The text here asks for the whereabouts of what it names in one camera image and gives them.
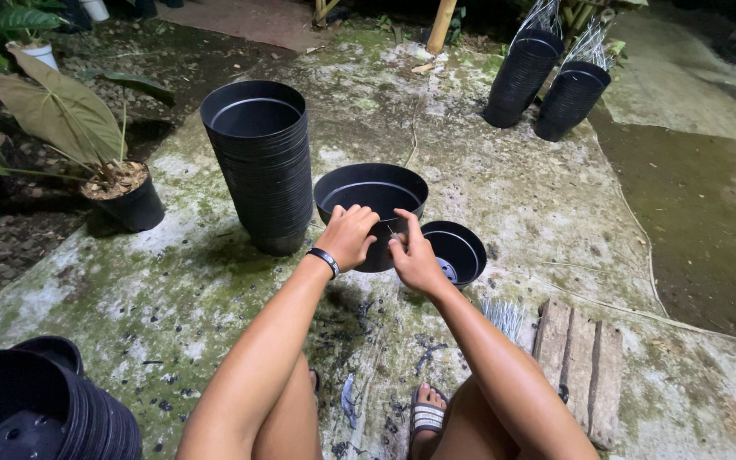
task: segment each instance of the toe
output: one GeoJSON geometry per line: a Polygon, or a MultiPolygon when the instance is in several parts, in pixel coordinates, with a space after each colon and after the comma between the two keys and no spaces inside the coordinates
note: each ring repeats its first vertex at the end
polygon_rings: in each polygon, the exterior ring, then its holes
{"type": "Polygon", "coordinates": [[[430,385],[427,383],[420,385],[419,392],[416,394],[416,401],[419,403],[428,402],[428,390],[430,390],[430,385]]]}

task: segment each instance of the hand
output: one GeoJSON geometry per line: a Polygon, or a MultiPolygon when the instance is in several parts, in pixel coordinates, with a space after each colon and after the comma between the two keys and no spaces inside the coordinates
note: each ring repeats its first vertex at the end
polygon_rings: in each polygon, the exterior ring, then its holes
{"type": "Polygon", "coordinates": [[[337,204],[314,247],[329,253],[339,265],[339,272],[345,273],[365,262],[368,246],[376,241],[376,236],[369,236],[368,232],[379,221],[380,215],[368,206],[354,204],[346,211],[337,204]]]}
{"type": "Polygon", "coordinates": [[[416,214],[406,210],[394,210],[394,212],[408,221],[408,234],[399,234],[402,245],[395,240],[388,242],[399,279],[405,286],[425,296],[431,296],[446,286],[452,288],[453,285],[442,273],[442,268],[436,261],[434,248],[430,246],[430,241],[422,236],[416,214]],[[407,254],[403,245],[408,246],[407,254]]]}

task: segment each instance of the dirt ground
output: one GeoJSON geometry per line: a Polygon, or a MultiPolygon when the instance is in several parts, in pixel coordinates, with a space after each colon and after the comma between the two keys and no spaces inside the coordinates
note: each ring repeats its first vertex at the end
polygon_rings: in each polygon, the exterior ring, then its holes
{"type": "MultiPolygon", "coordinates": [[[[121,70],[144,75],[175,92],[167,108],[128,91],[129,158],[144,161],[213,89],[260,62],[281,65],[295,55],[284,48],[246,41],[161,20],[113,18],[91,32],[51,37],[62,73],[80,69],[121,70]]],[[[120,120],[120,88],[88,82],[120,120]]],[[[3,151],[13,168],[81,175],[72,164],[21,132],[0,112],[3,151]]],[[[76,183],[14,174],[0,178],[0,290],[64,241],[92,213],[76,183]]]]}

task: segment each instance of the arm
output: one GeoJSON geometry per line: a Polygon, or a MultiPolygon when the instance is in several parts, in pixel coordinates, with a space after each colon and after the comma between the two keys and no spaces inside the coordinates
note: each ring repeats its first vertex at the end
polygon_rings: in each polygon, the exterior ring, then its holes
{"type": "Polygon", "coordinates": [[[544,458],[598,458],[572,414],[530,357],[461,295],[442,273],[419,221],[408,219],[408,252],[391,240],[394,267],[436,306],[501,424],[522,448],[544,458]]]}
{"type": "MultiPolygon", "coordinates": [[[[371,208],[336,206],[316,247],[347,272],[365,260],[367,236],[380,216],[371,208]]],[[[331,267],[305,256],[285,285],[223,359],[184,427],[178,458],[250,458],[260,425],[274,406],[302,349],[331,267]]]]}

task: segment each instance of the wooden board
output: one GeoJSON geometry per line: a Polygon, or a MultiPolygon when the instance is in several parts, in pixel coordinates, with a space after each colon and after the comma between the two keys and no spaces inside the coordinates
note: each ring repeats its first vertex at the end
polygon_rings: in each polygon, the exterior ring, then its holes
{"type": "Polygon", "coordinates": [[[561,382],[567,385],[567,408],[585,433],[589,432],[589,383],[592,380],[592,348],[595,343],[595,323],[581,310],[573,308],[567,333],[561,382]]]}
{"type": "Polygon", "coordinates": [[[612,449],[615,445],[622,369],[623,335],[615,327],[598,321],[589,386],[589,440],[601,449],[612,449]]]}
{"type": "Polygon", "coordinates": [[[539,312],[541,320],[532,357],[544,370],[547,382],[557,391],[564,364],[564,350],[567,348],[570,308],[564,302],[548,299],[541,305],[539,312]]]}

